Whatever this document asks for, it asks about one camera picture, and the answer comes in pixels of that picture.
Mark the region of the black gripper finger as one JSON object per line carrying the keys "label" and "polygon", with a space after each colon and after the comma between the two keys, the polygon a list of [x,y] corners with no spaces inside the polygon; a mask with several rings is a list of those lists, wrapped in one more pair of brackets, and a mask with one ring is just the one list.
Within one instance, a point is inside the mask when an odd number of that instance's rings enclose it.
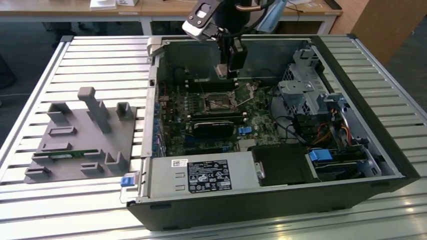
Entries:
{"label": "black gripper finger", "polygon": [[228,78],[236,78],[238,70],[244,67],[248,55],[246,46],[240,38],[233,38],[228,48]]}
{"label": "black gripper finger", "polygon": [[218,49],[218,64],[225,65],[229,60],[229,39],[224,38],[222,35],[217,38],[217,49]]}

